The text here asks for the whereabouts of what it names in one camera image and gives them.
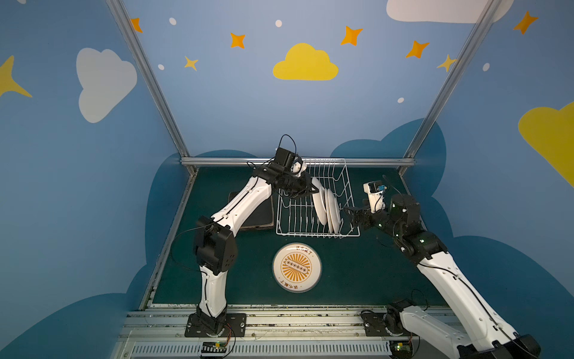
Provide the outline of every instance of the yellow cloud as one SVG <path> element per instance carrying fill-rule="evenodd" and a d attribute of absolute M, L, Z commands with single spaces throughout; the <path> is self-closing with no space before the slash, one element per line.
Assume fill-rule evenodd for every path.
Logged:
<path fill-rule="evenodd" d="M 518 123 L 526 142 L 574 186 L 574 102 L 561 110 L 537 107 Z"/>
<path fill-rule="evenodd" d="M 331 63 L 327 52 L 304 43 L 293 46 L 285 61 L 273 67 L 273 75 L 281 80 L 325 81 L 335 78 L 338 73 L 339 68 Z"/>

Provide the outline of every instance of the white plate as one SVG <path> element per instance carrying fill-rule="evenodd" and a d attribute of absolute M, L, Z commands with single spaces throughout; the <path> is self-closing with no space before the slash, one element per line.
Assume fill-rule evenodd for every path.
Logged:
<path fill-rule="evenodd" d="M 333 222 L 331 221 L 331 206 L 329 205 L 329 200 L 331 199 L 329 196 L 329 192 L 331 190 L 325 189 L 325 208 L 327 209 L 327 223 L 329 224 L 329 233 L 333 233 Z"/>
<path fill-rule="evenodd" d="M 273 276 L 289 292 L 307 292 L 321 278 L 321 259 L 306 244 L 287 244 L 273 258 Z"/>
<path fill-rule="evenodd" d="M 311 183 L 319 189 L 319 193 L 313 194 L 313 204 L 317 212 L 317 218 L 322 225 L 327 224 L 327 209 L 325 208 L 325 199 L 323 198 L 324 188 L 318 178 L 313 177 Z"/>
<path fill-rule="evenodd" d="M 339 234 L 339 229 L 341 225 L 341 214 L 339 213 L 339 202 L 337 202 L 337 197 L 327 190 L 329 193 L 329 216 L 331 217 L 331 222 L 333 223 L 333 233 Z"/>

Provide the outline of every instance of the plate with orange sunburst design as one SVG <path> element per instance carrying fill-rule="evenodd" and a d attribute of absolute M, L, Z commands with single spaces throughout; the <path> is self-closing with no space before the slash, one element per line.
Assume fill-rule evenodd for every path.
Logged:
<path fill-rule="evenodd" d="M 289 292 L 307 292 L 321 278 L 321 259 L 306 244 L 287 244 L 273 259 L 273 276 Z"/>

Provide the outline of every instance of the yellow star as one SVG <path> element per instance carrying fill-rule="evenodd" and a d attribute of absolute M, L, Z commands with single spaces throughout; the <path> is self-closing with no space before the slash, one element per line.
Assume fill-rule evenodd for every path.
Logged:
<path fill-rule="evenodd" d="M 187 56 L 185 57 L 185 59 L 187 60 L 187 63 L 185 64 L 184 67 L 193 67 L 193 69 L 194 69 L 195 71 L 197 71 L 197 69 L 195 68 L 195 63 L 196 63 L 198 60 L 192 61 L 192 60 L 188 59 Z"/>
<path fill-rule="evenodd" d="M 528 26 L 530 26 L 536 20 L 538 20 L 538 18 L 530 16 L 530 14 L 527 11 L 526 15 L 524 15 L 524 17 L 522 18 L 522 21 L 519 22 L 518 25 L 516 25 L 513 30 L 520 30 L 520 32 L 522 32 L 522 34 L 524 35 L 526 30 L 528 30 Z"/>
<path fill-rule="evenodd" d="M 131 20 L 131 24 L 134 25 L 134 30 L 137 32 L 141 32 L 144 33 L 142 31 L 142 28 L 139 27 L 139 17 L 135 18 L 135 19 L 130 19 Z"/>
<path fill-rule="evenodd" d="M 450 55 L 447 55 L 447 60 L 445 62 L 443 62 L 442 65 L 438 66 L 437 68 L 444 67 L 448 72 L 448 70 L 450 70 L 450 68 L 451 68 L 451 65 L 453 63 L 455 63 L 455 61 L 456 61 L 456 59 L 451 60 Z"/>
<path fill-rule="evenodd" d="M 231 33 L 231 38 L 233 39 L 231 47 L 239 46 L 242 49 L 245 49 L 245 47 L 243 46 L 243 39 L 245 38 L 245 35 L 235 35 L 234 33 Z"/>
<path fill-rule="evenodd" d="M 345 27 L 347 28 L 347 34 L 345 35 L 343 42 L 341 42 L 341 45 L 353 44 L 357 46 L 357 36 L 359 36 L 360 32 L 363 31 L 363 29 L 353 30 L 348 26 Z"/>
<path fill-rule="evenodd" d="M 14 65 L 14 56 L 8 57 L 6 62 L 0 66 L 0 96 L 4 92 L 14 91 L 21 95 L 32 97 L 26 90 L 12 79 L 12 66 Z"/>
<path fill-rule="evenodd" d="M 422 50 L 424 50 L 428 44 L 430 43 L 419 44 L 418 42 L 415 41 L 413 43 L 413 49 L 406 55 L 406 57 L 416 56 L 420 59 L 422 55 Z"/>

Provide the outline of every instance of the dark green table surface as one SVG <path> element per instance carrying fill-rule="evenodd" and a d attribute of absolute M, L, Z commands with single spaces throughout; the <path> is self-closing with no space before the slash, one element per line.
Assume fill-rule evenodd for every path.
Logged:
<path fill-rule="evenodd" d="M 363 183 L 386 175 L 392 185 L 404 192 L 397 171 L 392 168 L 349 168 L 355 206 L 366 198 Z M 226 203 L 231 191 L 239 191 L 251 175 L 248 167 L 204 167 L 199 170 L 178 233 L 195 227 L 199 216 L 209 217 Z M 388 201 L 396 193 L 392 188 Z M 192 251 L 194 232 L 187 232 L 172 245 L 172 256 L 187 267 L 199 267 Z M 377 229 L 360 237 L 315 238 L 278 236 L 275 230 L 240 231 L 237 235 L 238 258 L 227 276 L 229 304 L 364 304 L 386 305 L 409 298 L 413 289 L 422 291 L 431 306 L 446 305 L 431 283 L 401 252 L 389 236 Z M 275 253 L 292 242 L 305 243 L 316 251 L 323 264 L 319 283 L 300 294 L 281 288 L 273 278 Z M 168 258 L 154 303 L 195 304 L 201 299 L 199 272 L 183 268 Z M 418 292 L 419 305 L 425 300 Z"/>

